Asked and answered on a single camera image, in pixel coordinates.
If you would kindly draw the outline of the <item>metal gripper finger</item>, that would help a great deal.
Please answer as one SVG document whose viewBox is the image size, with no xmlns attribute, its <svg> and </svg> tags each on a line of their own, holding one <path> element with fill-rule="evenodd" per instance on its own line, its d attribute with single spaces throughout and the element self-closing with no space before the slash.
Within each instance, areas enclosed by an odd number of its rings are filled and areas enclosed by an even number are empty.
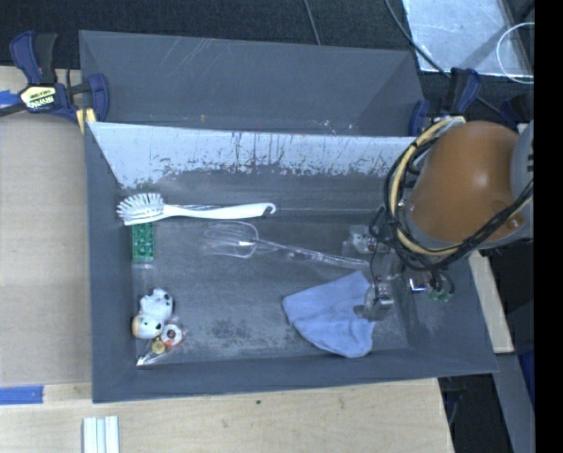
<svg viewBox="0 0 563 453">
<path fill-rule="evenodd" d="M 378 322 L 388 315 L 393 305 L 394 299 L 385 295 L 354 306 L 354 312 L 358 318 L 369 322 Z"/>
<path fill-rule="evenodd" d="M 372 250 L 371 246 L 372 236 L 369 227 L 365 225 L 350 225 L 349 226 L 349 245 L 359 255 L 369 255 Z"/>
</svg>

